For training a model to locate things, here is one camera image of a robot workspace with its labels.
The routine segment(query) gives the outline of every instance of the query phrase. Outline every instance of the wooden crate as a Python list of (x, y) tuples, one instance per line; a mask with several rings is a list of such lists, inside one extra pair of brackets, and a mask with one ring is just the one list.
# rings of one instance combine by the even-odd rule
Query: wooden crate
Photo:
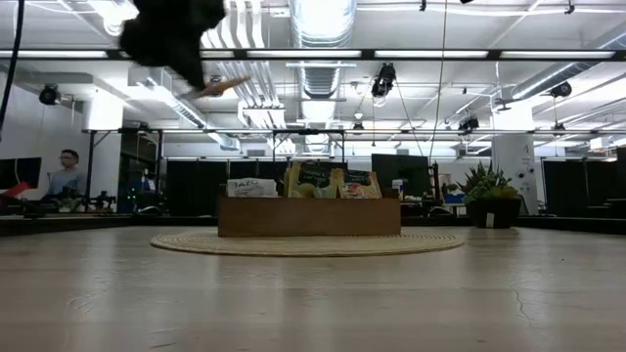
[(400, 234), (398, 199), (222, 198), (218, 236)]

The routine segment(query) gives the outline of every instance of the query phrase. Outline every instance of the round woven rug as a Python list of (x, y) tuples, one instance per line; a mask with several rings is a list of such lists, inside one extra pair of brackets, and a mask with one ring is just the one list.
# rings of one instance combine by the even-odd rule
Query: round woven rug
[(395, 236), (345, 237), (280, 237), (236, 238), (217, 237), (217, 230), (157, 236), (151, 245), (172, 250), (207, 254), (287, 257), (338, 257), (420, 253), (454, 248), (463, 241), (452, 235), (404, 232)]

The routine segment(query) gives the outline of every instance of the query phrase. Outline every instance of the black planter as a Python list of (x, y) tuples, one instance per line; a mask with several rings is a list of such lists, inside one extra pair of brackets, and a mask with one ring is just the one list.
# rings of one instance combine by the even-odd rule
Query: black planter
[(466, 204), (471, 223), (479, 228), (487, 227), (487, 215), (493, 214), (494, 229), (509, 229), (519, 215), (519, 199), (476, 200)]

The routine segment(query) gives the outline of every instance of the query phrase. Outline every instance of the wooden floor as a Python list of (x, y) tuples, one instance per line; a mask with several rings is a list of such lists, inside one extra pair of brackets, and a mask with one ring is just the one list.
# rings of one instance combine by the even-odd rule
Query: wooden floor
[(329, 259), (148, 245), (175, 231), (0, 238), (0, 350), (626, 348), (626, 237), (442, 229), (467, 236), (467, 244)]

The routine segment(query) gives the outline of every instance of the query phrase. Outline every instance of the white column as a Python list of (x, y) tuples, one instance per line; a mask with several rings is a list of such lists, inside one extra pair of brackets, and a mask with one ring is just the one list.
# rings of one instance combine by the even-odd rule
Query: white column
[[(493, 115), (493, 128), (497, 130), (531, 130), (534, 128), (532, 106), (526, 102), (510, 105), (511, 110), (498, 111)], [(535, 149), (532, 135), (513, 134), (495, 136), (492, 140), (492, 160), (494, 167), (505, 171), (512, 178), (512, 187), (523, 197), (528, 213), (536, 215), (537, 170), (535, 170)]]
[[(90, 130), (120, 128), (123, 112), (124, 103), (118, 97), (98, 90), (91, 101), (85, 102), (85, 126)], [(97, 134), (96, 142), (104, 136), (105, 133)], [(90, 197), (96, 197), (101, 191), (107, 191), (109, 196), (117, 197), (120, 150), (121, 135), (117, 133), (111, 133), (95, 147)]]

